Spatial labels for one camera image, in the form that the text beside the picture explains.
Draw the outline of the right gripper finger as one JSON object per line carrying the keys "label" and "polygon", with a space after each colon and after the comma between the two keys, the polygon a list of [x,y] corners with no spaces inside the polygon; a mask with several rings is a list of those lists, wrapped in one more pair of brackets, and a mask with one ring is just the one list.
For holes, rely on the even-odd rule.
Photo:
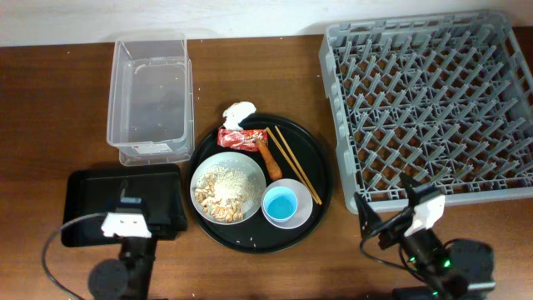
{"label": "right gripper finger", "polygon": [[413,177],[410,177],[402,172],[400,174],[400,180],[408,196],[417,196],[421,192],[421,183],[415,180]]}
{"label": "right gripper finger", "polygon": [[374,237],[382,228],[381,218],[357,192],[354,193],[354,199],[359,215],[361,237]]}

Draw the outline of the wooden chopstick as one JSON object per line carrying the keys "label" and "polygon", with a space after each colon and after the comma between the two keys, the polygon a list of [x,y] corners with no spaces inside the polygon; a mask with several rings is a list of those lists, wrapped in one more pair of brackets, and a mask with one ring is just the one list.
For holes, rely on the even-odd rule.
{"label": "wooden chopstick", "polygon": [[291,157],[291,161],[295,165],[295,168],[297,169],[298,174],[301,176],[301,179],[305,182],[306,186],[310,190],[310,193],[311,193],[313,199],[315,200],[315,202],[318,205],[322,205],[322,200],[321,200],[320,196],[317,194],[316,189],[313,187],[313,185],[312,185],[311,181],[309,180],[308,176],[306,175],[303,167],[301,166],[301,164],[299,163],[298,159],[296,158],[296,155],[292,151],[292,149],[291,149],[290,145],[288,144],[288,142],[286,141],[284,135],[281,133],[281,130],[279,129],[278,126],[275,126],[275,129],[277,131],[278,136],[282,140],[286,150],[288,151],[288,153],[289,153],[289,155]]}
{"label": "wooden chopstick", "polygon": [[291,157],[290,157],[288,151],[286,150],[282,140],[278,136],[277,132],[275,134],[269,127],[266,128],[266,131],[267,131],[270,139],[275,143],[275,145],[278,148],[278,150],[280,151],[281,155],[286,159],[286,162],[289,164],[289,166],[291,167],[292,171],[296,174],[296,177],[300,180],[300,182],[307,188],[307,190],[310,193],[310,190],[306,186],[305,182],[301,179],[301,176],[298,174],[297,169],[295,168],[295,165],[291,161]]}

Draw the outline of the white small bowl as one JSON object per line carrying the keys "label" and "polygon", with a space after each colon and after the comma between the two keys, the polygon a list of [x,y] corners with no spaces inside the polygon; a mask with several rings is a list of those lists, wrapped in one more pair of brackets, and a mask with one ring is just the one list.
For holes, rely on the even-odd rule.
{"label": "white small bowl", "polygon": [[268,190],[273,187],[280,186],[290,188],[296,194],[298,200],[298,209],[296,210],[296,213],[286,222],[275,222],[274,220],[270,219],[262,210],[263,215],[266,217],[266,220],[269,223],[273,224],[277,228],[286,230],[298,228],[302,226],[304,222],[311,217],[311,211],[314,203],[311,198],[311,194],[309,193],[307,188],[297,180],[280,179],[273,182],[267,187],[267,189],[262,195],[262,199]]}

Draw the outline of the blue plastic cup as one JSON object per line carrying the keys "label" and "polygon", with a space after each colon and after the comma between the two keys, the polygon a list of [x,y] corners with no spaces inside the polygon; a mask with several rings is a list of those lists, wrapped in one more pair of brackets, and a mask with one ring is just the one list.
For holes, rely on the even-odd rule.
{"label": "blue plastic cup", "polygon": [[298,209],[296,194],[288,187],[273,187],[262,199],[262,210],[272,220],[279,223],[288,221]]}

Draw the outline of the red snack wrapper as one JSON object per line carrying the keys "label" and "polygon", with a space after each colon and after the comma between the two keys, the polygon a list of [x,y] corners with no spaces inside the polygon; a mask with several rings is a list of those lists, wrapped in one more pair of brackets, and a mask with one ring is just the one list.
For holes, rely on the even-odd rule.
{"label": "red snack wrapper", "polygon": [[217,133],[217,145],[223,148],[245,152],[258,152],[256,140],[261,140],[267,146],[268,135],[264,129],[228,130],[220,128]]}

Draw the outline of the white tissue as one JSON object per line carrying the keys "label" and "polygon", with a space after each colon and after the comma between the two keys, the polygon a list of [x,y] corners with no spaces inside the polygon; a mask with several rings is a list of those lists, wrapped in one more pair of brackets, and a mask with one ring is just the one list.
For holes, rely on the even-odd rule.
{"label": "white tissue", "polygon": [[223,127],[226,130],[241,131],[240,123],[256,112],[256,107],[252,102],[236,102],[227,108],[222,116],[225,118]]}

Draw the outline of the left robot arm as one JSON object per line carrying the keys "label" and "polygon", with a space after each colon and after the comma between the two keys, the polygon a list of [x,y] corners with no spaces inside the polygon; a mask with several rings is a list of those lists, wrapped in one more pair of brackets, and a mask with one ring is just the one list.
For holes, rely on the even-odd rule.
{"label": "left robot arm", "polygon": [[150,224],[146,202],[120,197],[115,210],[103,220],[106,238],[121,242],[117,259],[106,259],[90,272],[88,289],[96,299],[146,299],[155,262],[157,242],[173,240],[178,231],[166,224]]}

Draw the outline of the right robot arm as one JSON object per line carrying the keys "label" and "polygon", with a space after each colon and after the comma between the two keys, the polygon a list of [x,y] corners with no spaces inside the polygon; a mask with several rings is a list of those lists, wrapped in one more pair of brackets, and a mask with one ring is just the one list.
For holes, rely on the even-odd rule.
{"label": "right robot arm", "polygon": [[[421,287],[396,288],[395,299],[485,299],[496,287],[493,248],[463,238],[442,242],[432,230],[444,212],[446,195],[430,183],[400,174],[408,203],[384,221],[358,193],[354,199],[361,228],[360,252],[376,263],[408,272]],[[371,255],[365,245],[378,239],[380,249],[398,246],[400,263]]]}

